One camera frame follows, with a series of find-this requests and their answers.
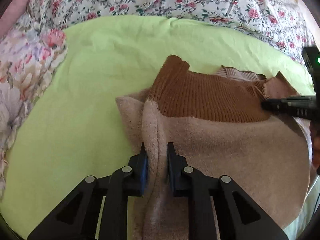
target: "floral bedspread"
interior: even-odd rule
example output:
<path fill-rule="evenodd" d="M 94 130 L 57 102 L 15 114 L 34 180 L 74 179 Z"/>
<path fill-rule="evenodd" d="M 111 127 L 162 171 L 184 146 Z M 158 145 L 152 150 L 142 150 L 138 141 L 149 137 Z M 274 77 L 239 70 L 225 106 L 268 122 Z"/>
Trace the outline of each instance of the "floral bedspread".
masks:
<path fill-rule="evenodd" d="M 60 29 L 106 15 L 190 18 L 254 36 L 301 64 L 302 47 L 314 44 L 294 0 L 29 0 L 28 11 Z"/>
<path fill-rule="evenodd" d="M 67 50 L 63 31 L 42 27 L 27 13 L 0 39 L 0 197 L 8 165 L 5 152 Z"/>

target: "pink flower print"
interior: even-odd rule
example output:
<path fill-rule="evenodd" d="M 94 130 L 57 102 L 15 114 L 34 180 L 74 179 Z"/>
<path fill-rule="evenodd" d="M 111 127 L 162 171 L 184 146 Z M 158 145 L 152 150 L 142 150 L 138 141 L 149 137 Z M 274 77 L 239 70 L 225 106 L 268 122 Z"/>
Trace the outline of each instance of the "pink flower print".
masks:
<path fill-rule="evenodd" d="M 29 52 L 29 53 L 25 56 L 25 58 L 24 58 L 24 63 L 25 63 L 25 64 L 28 64 L 31 59 L 32 59 L 32 53 Z"/>
<path fill-rule="evenodd" d="M 53 3 L 52 3 L 52 14 L 55 15 L 58 8 L 59 8 L 59 5 L 60 3 L 62 2 L 62 0 L 55 0 Z"/>
<path fill-rule="evenodd" d="M 253 19 L 259 18 L 259 14 L 256 9 L 251 8 L 248 14 L 250 18 L 253 18 Z"/>
<path fill-rule="evenodd" d="M 23 70 L 23 63 L 22 60 L 19 60 L 18 62 L 15 62 L 14 64 L 11 65 L 9 72 L 14 75 L 14 74 L 21 74 Z"/>
<path fill-rule="evenodd" d="M 285 47 L 284 41 L 277 42 L 276 45 L 277 45 L 279 48 L 284 48 L 284 47 Z"/>
<path fill-rule="evenodd" d="M 46 60 L 48 57 L 51 56 L 51 50 L 50 49 L 47 49 L 45 47 L 43 47 L 42 51 L 41 51 L 41 59 L 42 60 Z"/>
<path fill-rule="evenodd" d="M 273 24 L 278 23 L 278 20 L 277 20 L 274 16 L 272 16 L 272 15 L 269 16 L 269 20 L 270 20 L 270 22 L 273 23 Z"/>
<path fill-rule="evenodd" d="M 7 79 L 8 79 L 8 75 L 7 75 L 7 73 L 5 73 L 2 77 L 0 77 L 0 82 L 4 83 L 7 81 Z"/>
<path fill-rule="evenodd" d="M 61 46 L 65 40 L 66 35 L 63 31 L 51 29 L 48 33 L 41 36 L 42 40 L 48 44 L 49 47 L 54 45 Z"/>
<path fill-rule="evenodd" d="M 128 8 L 128 5 L 127 4 L 122 4 L 122 5 L 120 5 L 120 10 L 125 10 L 125 9 L 127 9 Z"/>
<path fill-rule="evenodd" d="M 192 8 L 196 7 L 196 4 L 195 4 L 194 2 L 190 2 L 190 3 L 188 3 L 188 5 L 189 5 L 190 7 L 192 7 Z"/>
<path fill-rule="evenodd" d="M 279 11 L 278 14 L 279 14 L 279 17 L 285 17 L 285 12 L 283 11 Z"/>
<path fill-rule="evenodd" d="M 91 20 L 91 19 L 94 19 L 94 18 L 96 18 L 96 17 L 97 17 L 97 14 L 96 14 L 96 13 L 90 12 L 90 13 L 88 13 L 88 15 L 87 15 L 87 20 Z"/>

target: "bed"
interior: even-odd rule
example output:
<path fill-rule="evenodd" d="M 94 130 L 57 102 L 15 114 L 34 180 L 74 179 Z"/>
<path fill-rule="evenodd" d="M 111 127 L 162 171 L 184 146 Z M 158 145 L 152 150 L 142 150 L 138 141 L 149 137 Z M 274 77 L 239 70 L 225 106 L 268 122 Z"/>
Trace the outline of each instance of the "bed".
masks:
<path fill-rule="evenodd" d="M 85 176 L 107 176 L 127 164 L 135 153 L 115 98 L 149 87 L 170 54 L 201 73 L 222 64 L 267 77 L 280 70 L 298 92 L 314 93 L 304 66 L 265 42 L 211 23 L 115 16 L 65 29 L 66 59 L 6 156 L 10 168 L 0 212 L 15 232 L 26 239 Z M 290 239 L 308 223 L 319 189 L 316 182 L 301 214 L 285 229 Z"/>
<path fill-rule="evenodd" d="M 251 35 L 301 64 L 302 48 L 314 43 L 295 0 L 30 0 L 28 12 L 58 29 L 99 16 L 194 19 Z"/>

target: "beige sweater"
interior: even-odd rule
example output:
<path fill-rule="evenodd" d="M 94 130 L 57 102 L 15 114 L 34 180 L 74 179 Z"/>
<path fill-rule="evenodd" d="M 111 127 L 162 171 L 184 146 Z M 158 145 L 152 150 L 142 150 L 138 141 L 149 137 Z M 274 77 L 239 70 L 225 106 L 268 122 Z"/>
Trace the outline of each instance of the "beige sweater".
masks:
<path fill-rule="evenodd" d="M 299 214 L 309 187 L 305 137 L 291 118 L 260 107 L 268 97 L 296 94 L 285 78 L 221 68 L 188 71 L 170 56 L 153 86 L 117 98 L 134 153 L 148 153 L 148 187 L 134 203 L 134 239 L 188 239 L 186 198 L 168 187 L 166 145 L 205 175 L 231 176 L 282 228 Z"/>

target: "knit fabric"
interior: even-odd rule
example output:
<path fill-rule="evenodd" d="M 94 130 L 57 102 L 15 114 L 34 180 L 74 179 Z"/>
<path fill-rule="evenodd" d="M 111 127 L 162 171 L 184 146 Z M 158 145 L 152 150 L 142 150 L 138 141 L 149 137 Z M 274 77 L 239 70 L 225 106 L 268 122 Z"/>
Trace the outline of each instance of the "knit fabric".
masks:
<path fill-rule="evenodd" d="M 205 175 L 231 176 L 281 228 L 298 216 L 310 174 L 315 174 L 310 171 L 306 139 L 293 118 L 268 118 L 257 104 L 264 95 L 290 95 L 295 90 L 281 74 L 266 80 L 225 67 L 218 74 L 188 72 L 187 63 L 171 56 L 150 89 L 116 99 L 133 153 L 142 142 L 148 153 L 148 185 L 144 197 L 134 200 L 133 239 L 188 239 L 188 200 L 173 197 L 169 188 L 168 142 Z M 250 87 L 245 97 L 238 92 Z M 256 88 L 262 95 L 251 93 Z M 243 108 L 244 100 L 248 105 L 254 101 L 261 113 Z M 230 112 L 224 113 L 223 105 Z M 267 120 L 252 121 L 258 118 Z"/>
<path fill-rule="evenodd" d="M 148 96 L 158 104 L 161 114 L 217 122 L 259 122 L 271 115 L 261 109 L 263 99 L 297 95 L 281 73 L 261 80 L 253 72 L 224 68 L 223 75 L 232 76 L 230 79 L 220 76 L 221 70 L 218 76 L 188 69 L 189 64 L 179 57 L 167 58 Z"/>

